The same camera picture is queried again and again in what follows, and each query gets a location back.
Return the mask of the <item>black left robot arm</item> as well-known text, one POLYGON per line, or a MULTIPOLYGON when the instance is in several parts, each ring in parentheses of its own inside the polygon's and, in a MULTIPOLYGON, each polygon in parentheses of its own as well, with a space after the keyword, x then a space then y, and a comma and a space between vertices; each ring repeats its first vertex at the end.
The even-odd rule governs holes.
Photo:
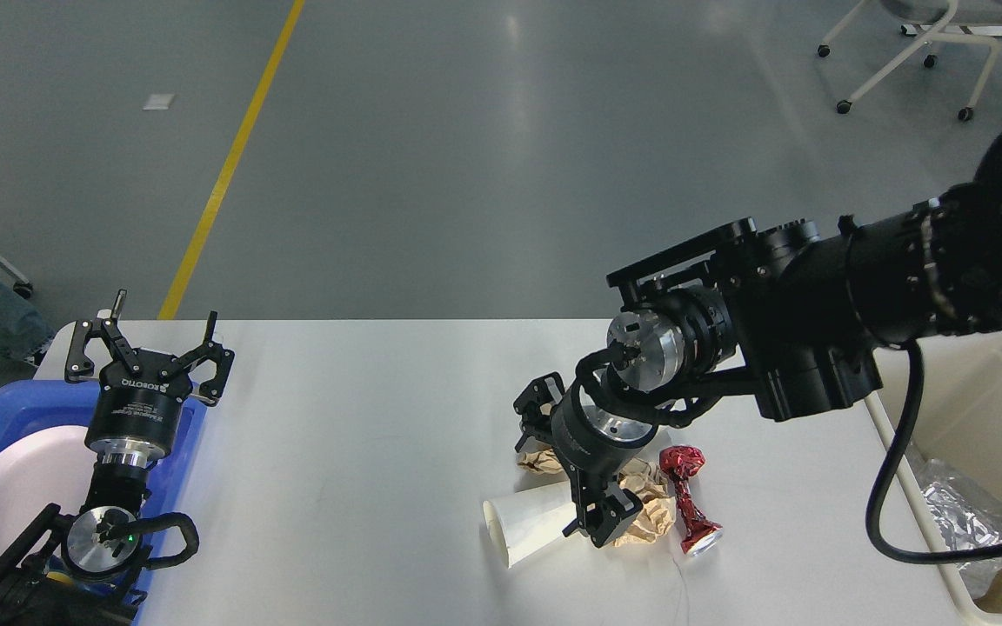
POLYGON ((151 503, 150 476, 177 449, 184 412, 222 399, 235 353, 215 310, 194 349, 134 346, 119 326, 125 297, 73 324, 63 379, 97 385, 83 436, 91 477, 75 514, 47 504, 0 555, 0 625, 130 625, 148 595, 142 575, 199 550, 191 516, 151 503))

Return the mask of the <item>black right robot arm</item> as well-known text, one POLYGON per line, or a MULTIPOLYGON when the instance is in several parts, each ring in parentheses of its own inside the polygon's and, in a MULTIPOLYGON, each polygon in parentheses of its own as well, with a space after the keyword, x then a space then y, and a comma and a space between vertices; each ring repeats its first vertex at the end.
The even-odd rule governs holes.
POLYGON ((865 530, 880 554, 913 565, 1002 557, 1002 544, 916 552, 889 544, 879 516, 910 442, 924 388, 918 341, 1002 331, 1002 134, 971 181, 824 238, 805 219, 759 230, 725 224, 615 270, 623 298, 607 345, 574 381, 529 381, 514 401, 518 447, 549 445, 572 501, 564 537, 597 547, 643 510, 620 470, 658 429, 687 428, 724 397, 752 396, 775 423, 850 408, 882 387, 873 353, 903 351, 901 420, 868 496, 865 530))

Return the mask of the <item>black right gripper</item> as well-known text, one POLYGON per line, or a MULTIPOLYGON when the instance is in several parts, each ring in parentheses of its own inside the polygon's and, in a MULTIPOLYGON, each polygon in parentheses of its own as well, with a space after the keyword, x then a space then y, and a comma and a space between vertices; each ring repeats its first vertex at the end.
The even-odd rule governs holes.
POLYGON ((620 538, 644 505, 621 487, 618 473, 651 443, 656 425, 613 415, 579 387, 565 392, 559 372, 529 381, 514 400, 514 412, 521 431, 514 451, 536 440, 553 448, 567 469, 574 519, 564 537, 580 532, 599 549, 620 538))

